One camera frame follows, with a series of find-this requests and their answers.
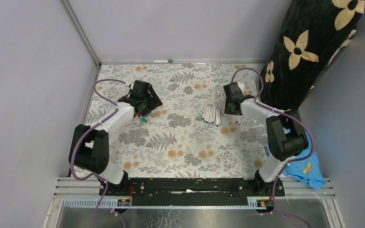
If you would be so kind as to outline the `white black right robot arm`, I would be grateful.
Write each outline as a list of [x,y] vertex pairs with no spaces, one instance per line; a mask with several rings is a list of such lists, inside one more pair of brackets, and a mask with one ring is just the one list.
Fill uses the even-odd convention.
[[251,95],[244,95],[237,82],[223,87],[226,95],[225,114],[247,116],[266,127],[270,155],[256,171],[254,191],[261,196],[272,190],[272,181],[282,173],[288,161],[302,153],[309,141],[297,112],[282,110],[263,104]]

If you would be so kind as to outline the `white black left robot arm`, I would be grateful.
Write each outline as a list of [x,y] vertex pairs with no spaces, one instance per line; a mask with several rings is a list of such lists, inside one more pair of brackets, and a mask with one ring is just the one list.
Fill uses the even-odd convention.
[[110,162],[110,135],[135,117],[148,115],[163,103],[153,86],[142,80],[135,80],[128,93],[117,101],[104,97],[97,89],[94,92],[114,108],[93,124],[79,124],[75,128],[68,159],[71,173],[76,180],[83,181],[85,178],[78,177],[74,167],[88,170],[91,175],[109,182],[116,195],[123,195],[128,191],[128,183],[123,179],[127,174]]

